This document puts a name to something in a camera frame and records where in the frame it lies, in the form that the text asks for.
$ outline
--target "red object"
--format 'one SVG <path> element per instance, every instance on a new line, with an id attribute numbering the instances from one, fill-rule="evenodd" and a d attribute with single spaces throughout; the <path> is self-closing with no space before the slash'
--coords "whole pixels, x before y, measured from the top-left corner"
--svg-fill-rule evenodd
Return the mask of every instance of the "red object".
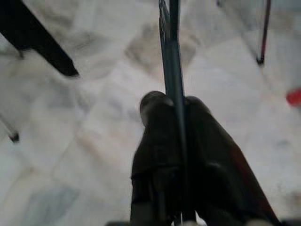
<path id="1" fill-rule="evenodd" d="M 286 100 L 292 106 L 301 105 L 301 88 L 290 91 L 286 95 Z"/>

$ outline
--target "chair leg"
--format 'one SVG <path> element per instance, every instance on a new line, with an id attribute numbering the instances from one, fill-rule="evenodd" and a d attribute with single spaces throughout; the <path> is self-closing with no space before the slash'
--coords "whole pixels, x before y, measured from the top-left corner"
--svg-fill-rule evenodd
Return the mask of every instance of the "chair leg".
<path id="1" fill-rule="evenodd" d="M 13 143 L 18 143 L 20 140 L 19 133 L 5 120 L 5 118 L 0 114 L 0 125 L 7 132 L 9 138 Z"/>

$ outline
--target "red plastic item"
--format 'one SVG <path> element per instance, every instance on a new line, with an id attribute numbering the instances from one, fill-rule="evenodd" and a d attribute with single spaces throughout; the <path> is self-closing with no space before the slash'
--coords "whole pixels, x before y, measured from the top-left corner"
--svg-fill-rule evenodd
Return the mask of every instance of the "red plastic item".
<path id="1" fill-rule="evenodd" d="M 301 88 L 290 91 L 286 95 L 286 100 L 291 106 L 301 105 Z"/>

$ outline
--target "marble floor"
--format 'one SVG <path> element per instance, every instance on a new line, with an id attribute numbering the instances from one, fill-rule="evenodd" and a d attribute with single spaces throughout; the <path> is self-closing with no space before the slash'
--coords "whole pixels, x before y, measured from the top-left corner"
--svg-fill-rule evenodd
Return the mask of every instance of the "marble floor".
<path id="1" fill-rule="evenodd" d="M 14 145 L 0 128 L 0 226 L 127 220 L 139 101 L 164 91 L 157 1 L 25 3 L 81 78 L 32 51 L 19 60 L 0 37 L 0 112 L 21 136 Z M 263 68 L 213 0 L 183 0 L 181 13 L 186 94 L 240 145 L 276 214 L 301 216 L 301 111 L 284 96 L 301 85 L 299 12 L 274 11 Z"/>

